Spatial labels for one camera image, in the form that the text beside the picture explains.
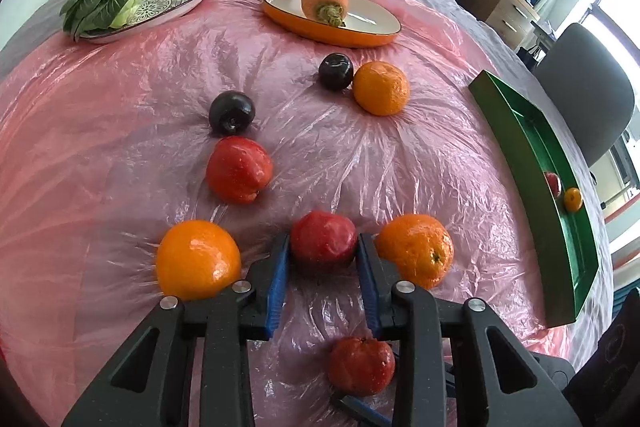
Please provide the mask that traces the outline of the grey office chair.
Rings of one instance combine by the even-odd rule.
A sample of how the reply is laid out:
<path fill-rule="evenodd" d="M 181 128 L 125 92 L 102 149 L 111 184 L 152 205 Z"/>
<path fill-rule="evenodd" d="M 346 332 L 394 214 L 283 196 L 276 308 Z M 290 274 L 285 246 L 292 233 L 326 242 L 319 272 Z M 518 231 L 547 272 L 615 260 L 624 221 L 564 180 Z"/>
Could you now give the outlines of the grey office chair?
<path fill-rule="evenodd" d="M 556 40 L 534 76 L 563 116 L 591 166 L 623 135 L 636 100 L 631 82 L 591 31 L 572 23 Z"/>

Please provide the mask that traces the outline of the orange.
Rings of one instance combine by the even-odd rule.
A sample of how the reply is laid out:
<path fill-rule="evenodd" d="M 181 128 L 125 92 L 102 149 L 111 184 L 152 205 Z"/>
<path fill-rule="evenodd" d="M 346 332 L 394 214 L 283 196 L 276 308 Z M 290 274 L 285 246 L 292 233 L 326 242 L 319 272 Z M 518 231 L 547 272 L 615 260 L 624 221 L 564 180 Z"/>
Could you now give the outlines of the orange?
<path fill-rule="evenodd" d="M 378 117 L 393 116 L 409 102 L 410 83 L 396 66 L 374 61 L 358 68 L 352 80 L 352 93 L 366 112 Z"/>
<path fill-rule="evenodd" d="M 219 225 L 183 221 L 160 241 L 155 273 L 165 296 L 182 301 L 210 298 L 242 277 L 241 254 L 232 236 Z"/>
<path fill-rule="evenodd" d="M 427 291 L 445 277 L 454 261 L 454 243 L 432 216 L 402 215 L 374 239 L 378 257 L 392 262 L 400 276 Z"/>
<path fill-rule="evenodd" d="M 563 205 L 567 212 L 576 213 L 582 209 L 584 199 L 582 192 L 577 187 L 568 188 L 563 194 Z"/>

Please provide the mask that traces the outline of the green shallow box tray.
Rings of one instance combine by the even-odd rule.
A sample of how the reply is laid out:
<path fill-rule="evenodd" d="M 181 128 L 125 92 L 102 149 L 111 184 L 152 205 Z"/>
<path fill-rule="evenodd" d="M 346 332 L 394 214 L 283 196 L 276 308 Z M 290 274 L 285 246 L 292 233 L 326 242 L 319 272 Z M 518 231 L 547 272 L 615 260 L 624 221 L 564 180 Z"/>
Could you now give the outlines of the green shallow box tray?
<path fill-rule="evenodd" d="M 568 212 L 544 176 L 555 173 L 562 187 L 575 187 L 570 162 L 544 113 L 527 98 L 486 70 L 469 89 L 494 132 L 525 208 L 538 258 L 544 321 L 549 327 L 573 323 L 596 278 L 599 256 L 587 210 Z"/>

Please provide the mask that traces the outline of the wooden drawer cabinet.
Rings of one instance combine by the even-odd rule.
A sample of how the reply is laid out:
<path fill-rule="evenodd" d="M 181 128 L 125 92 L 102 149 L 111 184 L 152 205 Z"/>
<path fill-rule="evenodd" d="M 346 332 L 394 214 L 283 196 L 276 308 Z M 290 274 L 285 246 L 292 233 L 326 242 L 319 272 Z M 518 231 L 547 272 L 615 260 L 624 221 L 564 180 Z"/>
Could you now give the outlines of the wooden drawer cabinet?
<path fill-rule="evenodd" d="M 526 0 L 463 0 L 463 7 L 491 27 L 514 51 L 539 20 L 538 13 Z"/>

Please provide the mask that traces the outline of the dark plum near dish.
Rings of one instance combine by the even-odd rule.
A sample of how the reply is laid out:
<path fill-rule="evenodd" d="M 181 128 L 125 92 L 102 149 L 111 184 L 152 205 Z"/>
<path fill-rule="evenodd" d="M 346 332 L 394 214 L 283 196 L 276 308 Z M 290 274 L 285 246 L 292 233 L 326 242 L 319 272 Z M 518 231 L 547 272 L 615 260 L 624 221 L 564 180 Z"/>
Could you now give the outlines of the dark plum near dish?
<path fill-rule="evenodd" d="M 321 86 L 333 92 L 347 89 L 354 75 L 352 60 L 343 53 L 327 55 L 318 68 L 318 80 Z"/>

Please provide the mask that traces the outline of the white patterned plate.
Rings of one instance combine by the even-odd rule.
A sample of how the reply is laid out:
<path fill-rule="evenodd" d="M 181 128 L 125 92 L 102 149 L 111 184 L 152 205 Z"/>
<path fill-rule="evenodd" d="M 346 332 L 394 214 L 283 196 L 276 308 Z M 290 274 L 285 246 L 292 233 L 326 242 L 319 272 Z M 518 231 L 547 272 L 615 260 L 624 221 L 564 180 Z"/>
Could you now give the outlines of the white patterned plate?
<path fill-rule="evenodd" d="M 182 17 L 203 0 L 131 0 L 105 29 L 96 25 L 83 29 L 78 36 L 96 44 L 105 44 L 138 34 Z"/>

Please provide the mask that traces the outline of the orange oval dish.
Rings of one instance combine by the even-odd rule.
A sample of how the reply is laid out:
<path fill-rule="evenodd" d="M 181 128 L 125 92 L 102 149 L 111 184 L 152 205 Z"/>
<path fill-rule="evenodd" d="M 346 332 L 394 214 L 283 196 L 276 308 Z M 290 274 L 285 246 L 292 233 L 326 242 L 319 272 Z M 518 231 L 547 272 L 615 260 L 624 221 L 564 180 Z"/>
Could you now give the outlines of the orange oval dish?
<path fill-rule="evenodd" d="M 304 0 L 262 0 L 262 10 L 299 37 L 342 48 L 377 48 L 393 42 L 401 31 L 398 18 L 371 0 L 321 2 L 304 11 Z"/>

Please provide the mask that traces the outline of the pink plastic sheet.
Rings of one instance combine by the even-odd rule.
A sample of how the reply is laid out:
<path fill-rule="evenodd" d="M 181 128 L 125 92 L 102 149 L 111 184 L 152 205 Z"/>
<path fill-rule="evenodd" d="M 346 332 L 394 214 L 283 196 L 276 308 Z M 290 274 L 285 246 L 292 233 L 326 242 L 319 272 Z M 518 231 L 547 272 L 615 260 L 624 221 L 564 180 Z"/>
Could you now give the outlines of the pink plastic sheet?
<path fill-rule="evenodd" d="M 1 348 L 49 425 L 163 295 L 203 297 L 309 213 L 348 235 L 436 222 L 416 258 L 442 298 L 489 301 L 527 347 L 544 327 L 536 253 L 510 171 L 469 90 L 497 61 L 444 10 L 356 50 L 355 90 L 318 83 L 327 46 L 262 0 L 204 0 L 90 46 L 55 34 L 1 77 Z"/>

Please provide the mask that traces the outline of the dark plum left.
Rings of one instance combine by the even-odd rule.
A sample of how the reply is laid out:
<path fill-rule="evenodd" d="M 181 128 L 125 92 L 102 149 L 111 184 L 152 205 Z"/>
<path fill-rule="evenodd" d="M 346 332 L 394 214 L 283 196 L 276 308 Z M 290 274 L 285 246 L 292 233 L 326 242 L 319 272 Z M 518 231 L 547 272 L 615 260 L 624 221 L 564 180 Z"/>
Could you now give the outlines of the dark plum left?
<path fill-rule="evenodd" d="M 209 126 L 216 135 L 238 135 L 250 127 L 255 114 L 254 102 L 246 94 L 224 91 L 210 104 Z"/>

